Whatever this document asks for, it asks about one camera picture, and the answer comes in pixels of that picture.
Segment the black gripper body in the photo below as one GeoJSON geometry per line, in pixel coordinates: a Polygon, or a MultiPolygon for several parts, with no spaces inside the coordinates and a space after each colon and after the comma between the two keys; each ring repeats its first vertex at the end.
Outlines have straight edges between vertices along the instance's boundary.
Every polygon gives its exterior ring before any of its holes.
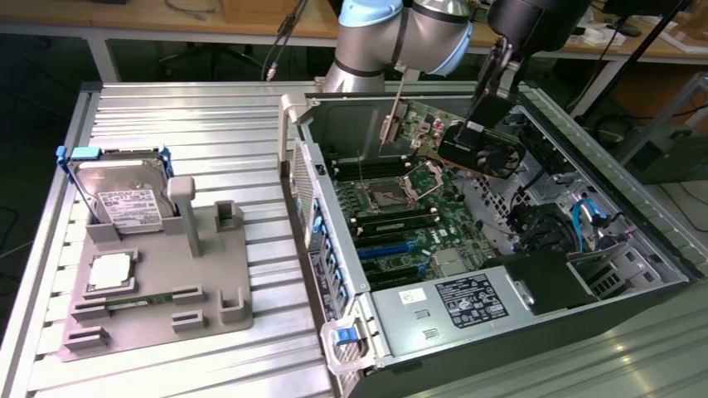
{"type": "Polygon", "coordinates": [[[496,0],[487,12],[491,30],[516,54],[558,51],[590,8],[584,0],[496,0]]]}

